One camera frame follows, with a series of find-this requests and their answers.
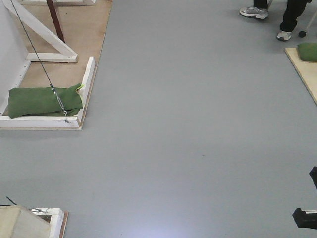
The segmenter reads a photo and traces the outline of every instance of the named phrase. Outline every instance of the beige floor panel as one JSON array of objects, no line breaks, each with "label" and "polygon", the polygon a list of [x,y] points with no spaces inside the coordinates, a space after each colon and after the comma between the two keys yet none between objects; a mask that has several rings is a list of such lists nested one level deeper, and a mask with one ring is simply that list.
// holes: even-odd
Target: beige floor panel
[{"label": "beige floor panel", "polygon": [[317,104],[317,62],[302,61],[298,55],[297,48],[286,48],[285,51]]}]

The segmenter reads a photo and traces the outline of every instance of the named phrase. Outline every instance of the black object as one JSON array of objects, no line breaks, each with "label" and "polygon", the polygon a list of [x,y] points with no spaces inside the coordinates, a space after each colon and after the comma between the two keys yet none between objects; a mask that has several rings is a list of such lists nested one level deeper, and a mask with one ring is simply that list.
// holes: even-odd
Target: black object
[{"label": "black object", "polygon": [[[309,175],[311,176],[317,190],[317,167],[313,167]],[[298,228],[310,228],[317,230],[317,211],[303,211],[297,208],[293,213],[294,221]]]},{"label": "black object", "polygon": [[297,208],[293,213],[293,218],[298,228],[310,228],[317,230],[317,211],[310,213]]},{"label": "black object", "polygon": [[298,34],[298,36],[301,37],[301,38],[303,38],[303,37],[306,36],[306,34],[307,34],[306,31],[300,31],[299,34]]}]

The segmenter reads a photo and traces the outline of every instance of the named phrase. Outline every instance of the white wall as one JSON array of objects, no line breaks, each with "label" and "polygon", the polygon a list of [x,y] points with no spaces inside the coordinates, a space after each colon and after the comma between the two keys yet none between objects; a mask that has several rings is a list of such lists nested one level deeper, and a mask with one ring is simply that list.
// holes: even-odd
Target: white wall
[{"label": "white wall", "polygon": [[8,10],[0,0],[0,106],[25,64],[26,49]]}]

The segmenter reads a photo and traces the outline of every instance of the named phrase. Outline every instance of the white sneaker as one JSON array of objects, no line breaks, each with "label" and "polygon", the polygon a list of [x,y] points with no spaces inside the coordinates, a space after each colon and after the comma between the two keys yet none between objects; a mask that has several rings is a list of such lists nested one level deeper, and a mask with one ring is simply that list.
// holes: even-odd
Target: white sneaker
[{"label": "white sneaker", "polygon": [[268,17],[267,9],[260,9],[255,6],[240,9],[240,14],[246,17],[255,17],[257,19],[266,19]]},{"label": "white sneaker", "polygon": [[279,41],[288,41],[292,37],[292,32],[286,32],[286,31],[279,31],[277,34],[277,39]]}]

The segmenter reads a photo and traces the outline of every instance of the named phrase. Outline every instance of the wooden support bracket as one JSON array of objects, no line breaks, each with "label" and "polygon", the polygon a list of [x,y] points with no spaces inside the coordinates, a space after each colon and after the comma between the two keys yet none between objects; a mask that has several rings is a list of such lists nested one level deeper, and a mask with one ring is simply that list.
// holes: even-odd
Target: wooden support bracket
[{"label": "wooden support bracket", "polygon": [[[45,53],[39,54],[41,61],[44,62],[77,62],[77,53],[74,52],[67,44],[65,44],[58,36],[56,36],[50,29],[42,24],[36,17],[28,12],[17,0],[12,0],[14,7],[10,0],[2,0],[4,6],[17,16],[15,9],[17,10],[21,20],[28,25],[32,30],[39,34],[44,40],[52,45],[60,54]],[[30,61],[38,61],[35,53],[28,55]]]},{"label": "wooden support bracket", "polygon": [[[0,129],[6,130],[81,130],[86,114],[89,95],[92,89],[93,78],[95,75],[95,58],[89,57],[85,74],[83,76],[83,88],[79,90],[82,97],[83,109],[75,116],[67,117],[70,123],[65,123],[65,117],[41,117],[41,116],[26,116],[18,118],[10,118],[3,116],[3,111],[0,112]],[[7,101],[1,106],[5,109]]]}]

